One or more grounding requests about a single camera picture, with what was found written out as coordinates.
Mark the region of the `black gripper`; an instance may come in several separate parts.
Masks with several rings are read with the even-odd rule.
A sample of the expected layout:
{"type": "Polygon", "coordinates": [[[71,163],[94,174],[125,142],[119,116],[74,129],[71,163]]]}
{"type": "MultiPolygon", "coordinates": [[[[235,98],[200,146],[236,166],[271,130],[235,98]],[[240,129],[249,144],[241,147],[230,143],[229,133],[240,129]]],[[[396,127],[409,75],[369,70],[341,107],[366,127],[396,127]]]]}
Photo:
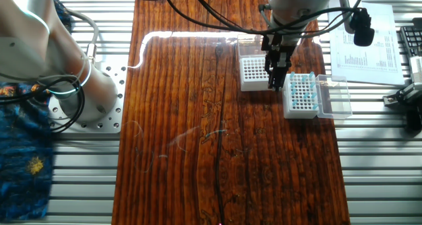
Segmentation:
{"type": "Polygon", "coordinates": [[[287,72],[291,67],[291,55],[294,52],[294,46],[283,45],[283,36],[281,34],[265,34],[262,39],[262,51],[266,52],[264,69],[268,73],[268,88],[273,91],[279,91],[284,86],[287,72]]]}

